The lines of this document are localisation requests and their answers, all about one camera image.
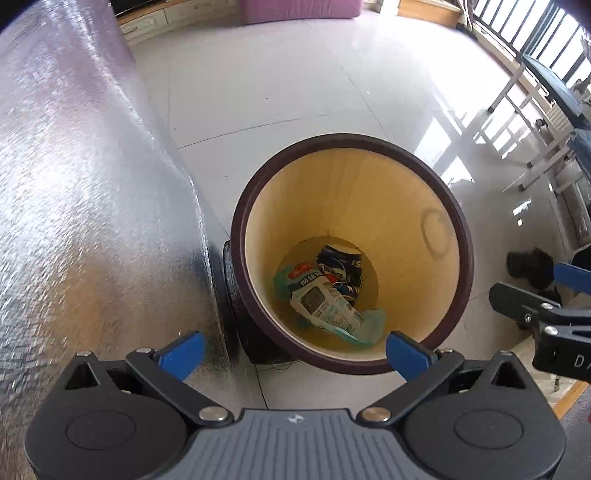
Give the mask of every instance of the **blue gripper pad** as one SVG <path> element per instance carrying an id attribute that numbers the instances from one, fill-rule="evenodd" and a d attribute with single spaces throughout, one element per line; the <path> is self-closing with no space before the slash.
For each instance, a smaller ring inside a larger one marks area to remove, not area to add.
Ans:
<path id="1" fill-rule="evenodd" d="M 437 354 L 401 332 L 391 332 L 386 339 L 388 363 L 410 382 L 437 360 Z"/>
<path id="2" fill-rule="evenodd" d="M 205 340 L 199 332 L 178 339 L 160 351 L 158 365 L 180 381 L 187 378 L 203 361 Z"/>

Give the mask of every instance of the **metal screw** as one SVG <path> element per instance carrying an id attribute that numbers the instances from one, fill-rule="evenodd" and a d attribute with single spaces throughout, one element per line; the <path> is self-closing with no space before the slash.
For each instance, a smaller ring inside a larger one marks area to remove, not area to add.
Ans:
<path id="1" fill-rule="evenodd" d="M 552 325 L 548 325 L 544 329 L 544 333 L 546 333 L 548 335 L 558 335 L 558 329 L 556 327 L 552 327 Z"/>
<path id="2" fill-rule="evenodd" d="M 368 407 L 363 412 L 361 412 L 361 416 L 367 421 L 379 423 L 382 421 L 388 421 L 392 414 L 387 408 Z"/>
<path id="3" fill-rule="evenodd" d="M 223 421 L 228 417 L 224 407 L 203 407 L 199 410 L 199 418 L 205 421 Z"/>

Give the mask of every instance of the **trash can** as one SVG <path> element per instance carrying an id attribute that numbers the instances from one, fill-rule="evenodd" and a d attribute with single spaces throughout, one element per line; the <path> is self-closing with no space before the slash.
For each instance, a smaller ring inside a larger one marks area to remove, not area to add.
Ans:
<path id="1" fill-rule="evenodd" d="M 356 308 L 387 313 L 372 347 L 306 328 L 275 295 L 280 265 L 309 261 L 331 242 L 363 255 Z M 262 331 L 292 355 L 345 374 L 391 370 L 384 342 L 392 330 L 439 346 L 473 279 L 469 231 L 447 186 L 409 152 L 364 135 L 309 138 L 267 161 L 238 202 L 230 248 L 242 300 Z"/>

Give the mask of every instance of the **drawer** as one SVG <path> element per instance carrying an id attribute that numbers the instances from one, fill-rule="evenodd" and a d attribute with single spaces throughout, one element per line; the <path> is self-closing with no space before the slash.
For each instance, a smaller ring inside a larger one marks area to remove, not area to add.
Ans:
<path id="1" fill-rule="evenodd" d="M 132 38 L 146 35 L 146 33 L 149 33 L 152 30 L 165 27 L 166 25 L 166 15 L 164 15 L 164 11 L 158 10 L 121 25 L 121 31 L 126 40 L 131 40 Z"/>
<path id="2" fill-rule="evenodd" d="M 180 23 L 189 18 L 199 17 L 209 11 L 228 7 L 227 0 L 189 0 L 164 9 L 169 24 Z"/>

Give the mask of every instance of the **tile grout line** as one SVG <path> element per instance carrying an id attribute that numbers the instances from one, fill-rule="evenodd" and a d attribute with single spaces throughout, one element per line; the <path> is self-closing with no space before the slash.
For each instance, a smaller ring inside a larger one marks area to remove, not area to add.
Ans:
<path id="1" fill-rule="evenodd" d="M 312 32 L 314 32 L 314 35 L 316 35 L 317 37 L 320 37 L 318 35 L 318 33 L 310 26 L 310 24 L 304 20 L 306 22 L 306 25 L 308 25 L 308 28 L 312 30 Z M 341 65 L 341 63 L 338 61 L 338 59 L 335 57 L 335 55 L 332 53 L 331 49 L 326 45 L 326 43 L 324 43 L 324 41 L 322 40 L 322 38 L 320 38 L 320 42 L 322 43 L 323 47 L 326 48 L 326 51 L 330 54 L 330 56 L 332 57 L 332 59 L 336 62 L 336 64 L 340 67 L 341 70 L 343 70 L 343 73 L 346 75 L 346 77 L 349 79 L 351 85 L 353 85 L 353 88 L 355 89 L 355 91 L 357 92 L 357 94 L 361 97 L 361 99 L 363 100 L 365 106 L 368 108 L 369 113 L 372 114 L 372 116 L 375 118 L 375 120 L 377 121 L 380 130 L 382 131 L 382 133 L 384 134 L 384 137 L 388 139 L 388 141 L 390 141 L 390 137 L 388 136 L 388 134 L 386 133 L 386 130 L 384 130 L 384 127 L 382 126 L 382 124 L 380 123 L 378 117 L 375 115 L 374 111 L 371 109 L 371 107 L 369 106 L 369 103 L 367 102 L 367 100 L 365 100 L 365 98 L 363 97 L 363 95 L 361 94 L 361 92 L 359 91 L 359 89 L 357 88 L 357 85 L 355 85 L 355 82 L 353 81 L 353 79 L 349 76 L 349 74 L 347 73 L 347 71 L 345 70 L 345 68 Z"/>
<path id="2" fill-rule="evenodd" d="M 253 130 L 254 128 L 269 127 L 271 125 L 279 125 L 279 124 L 287 124 L 287 123 L 295 122 L 295 121 L 298 121 L 298 120 L 306 120 L 308 118 L 322 118 L 322 117 L 325 117 L 325 116 L 334 115 L 336 113 L 354 112 L 354 111 L 355 111 L 354 109 L 344 109 L 344 110 L 339 110 L 339 111 L 334 111 L 334 112 L 322 113 L 320 115 L 300 116 L 300 117 L 297 117 L 297 118 L 290 118 L 289 120 L 279 120 L 278 122 L 270 122 L 268 124 L 253 125 L 252 127 L 241 128 L 239 130 L 234 130 L 232 132 L 227 132 L 227 133 L 224 133 L 224 134 L 214 135 L 213 137 L 204 138 L 203 140 L 198 140 L 196 142 L 189 143 L 187 145 L 183 145 L 182 147 L 177 147 L 177 149 L 180 150 L 182 148 L 191 147 L 193 145 L 197 145 L 199 143 L 206 142 L 207 140 L 213 140 L 214 138 L 225 137 L 226 135 L 232 135 L 232 134 L 237 134 L 239 132 L 245 132 L 245 131 L 248 131 L 248 130 Z"/>

